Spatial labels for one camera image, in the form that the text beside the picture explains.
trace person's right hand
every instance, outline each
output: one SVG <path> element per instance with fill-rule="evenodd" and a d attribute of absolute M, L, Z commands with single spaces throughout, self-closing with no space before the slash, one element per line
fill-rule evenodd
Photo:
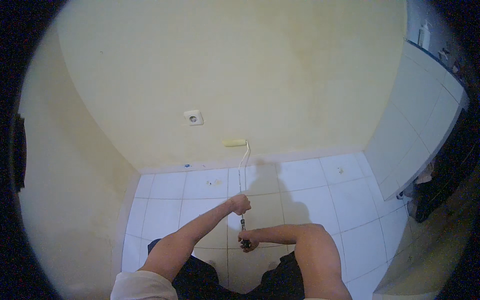
<path fill-rule="evenodd" d="M 246 231 L 240 231 L 239 232 L 239 241 L 241 240 L 249 240 L 250 241 L 250 247 L 245 248 L 243 245 L 240 247 L 243 249 L 243 252 L 247 253 L 250 251 L 255 250 L 255 248 L 258 247 L 260 244 L 257 238 L 255 237 L 255 230 L 246 230 Z"/>
<path fill-rule="evenodd" d="M 227 201 L 230 201 L 232 205 L 232 212 L 239 216 L 244 214 L 247 210 L 252 209 L 252 207 L 250 206 L 250 201 L 244 194 L 233 196 Z"/>

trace fist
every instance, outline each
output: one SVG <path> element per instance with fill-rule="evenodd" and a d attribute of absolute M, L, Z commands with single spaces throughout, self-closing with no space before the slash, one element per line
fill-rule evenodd
<path fill-rule="evenodd" d="M 240 246 L 240 248 L 242 248 L 243 252 L 245 252 L 245 253 L 255 250 L 255 248 L 257 248 L 258 245 L 260 244 L 257 237 L 255 236 L 255 231 L 254 230 L 240 231 L 239 232 L 239 241 L 241 241 L 241 240 L 249 240 L 250 241 L 250 247 L 249 248 L 245 248 L 243 245 Z"/>
<path fill-rule="evenodd" d="M 232 205 L 232 211 L 237 215 L 244 214 L 247 210 L 251 209 L 250 201 L 244 194 L 236 195 L 228 199 Z"/>

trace dark cloth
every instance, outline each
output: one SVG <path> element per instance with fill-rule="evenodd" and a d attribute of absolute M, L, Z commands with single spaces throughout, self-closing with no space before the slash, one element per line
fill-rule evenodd
<path fill-rule="evenodd" d="M 159 240 L 148 245 L 149 254 Z M 191 255 L 173 279 L 172 286 L 180 300 L 301 300 L 305 296 L 303 279 L 294 252 L 281 257 L 280 264 L 274 270 L 265 272 L 260 285 L 247 294 L 232 292 L 219 285 L 215 269 Z"/>

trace electrical outlet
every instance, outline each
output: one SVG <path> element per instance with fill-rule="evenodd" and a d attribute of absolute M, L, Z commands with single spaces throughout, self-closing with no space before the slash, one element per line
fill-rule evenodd
<path fill-rule="evenodd" d="M 185 117 L 185 120 L 187 120 L 188 125 L 190 126 L 197 126 L 197 125 L 204 124 L 204 119 L 202 118 L 202 114 L 200 113 L 199 110 L 185 111 L 183 113 L 183 116 Z"/>

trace cream wall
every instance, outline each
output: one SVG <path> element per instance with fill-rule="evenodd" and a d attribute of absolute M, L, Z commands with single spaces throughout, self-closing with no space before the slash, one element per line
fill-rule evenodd
<path fill-rule="evenodd" d="M 108 299 L 139 173 L 76 92 L 55 27 L 33 57 L 19 111 L 27 138 L 19 197 L 31 245 L 63 297 Z"/>
<path fill-rule="evenodd" d="M 138 170 L 363 149 L 398 68 L 404 1 L 70 1 L 60 45 L 88 111 Z M 199 109 L 205 124 L 185 126 Z"/>

